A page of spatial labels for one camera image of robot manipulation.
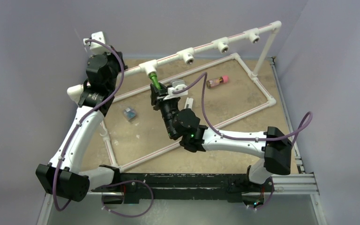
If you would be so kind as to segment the green plastic water faucet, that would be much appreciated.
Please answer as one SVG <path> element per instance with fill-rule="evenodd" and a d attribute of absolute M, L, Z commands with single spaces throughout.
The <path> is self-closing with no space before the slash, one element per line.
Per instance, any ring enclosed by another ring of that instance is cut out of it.
<path fill-rule="evenodd" d="M 158 81 L 158 76 L 157 76 L 156 72 L 151 72 L 151 73 L 149 73 L 148 77 L 149 77 L 149 79 L 151 80 L 152 85 L 153 85 L 155 88 L 157 88 L 158 90 L 160 90 L 160 89 L 161 89 L 161 85 L 160 85 L 160 83 L 159 83 L 159 81 Z"/>

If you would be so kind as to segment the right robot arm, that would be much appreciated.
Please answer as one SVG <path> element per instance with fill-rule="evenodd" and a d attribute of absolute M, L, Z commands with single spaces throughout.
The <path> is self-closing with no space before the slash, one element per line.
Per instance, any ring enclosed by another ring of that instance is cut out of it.
<path fill-rule="evenodd" d="M 257 190 L 272 175 L 291 173 L 292 143 L 277 127 L 264 132 L 234 132 L 200 124 L 190 108 L 179 110 L 179 97 L 169 98 L 169 87 L 150 84 L 151 105 L 160 111 L 168 136 L 190 152 L 225 150 L 258 157 L 244 178 L 251 191 Z"/>

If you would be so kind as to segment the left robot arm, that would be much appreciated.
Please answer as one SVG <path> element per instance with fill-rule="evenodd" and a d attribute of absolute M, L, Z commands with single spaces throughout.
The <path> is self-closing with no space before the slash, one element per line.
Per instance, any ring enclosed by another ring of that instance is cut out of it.
<path fill-rule="evenodd" d="M 88 59 L 87 79 L 81 85 L 71 128 L 49 163 L 39 164 L 36 169 L 36 176 L 46 193 L 79 202 L 99 186 L 110 192 L 120 188 L 121 179 L 114 175 L 112 166 L 103 165 L 81 172 L 86 149 L 113 102 L 108 97 L 116 90 L 117 76 L 128 68 L 122 52 L 117 55 L 105 52 Z"/>

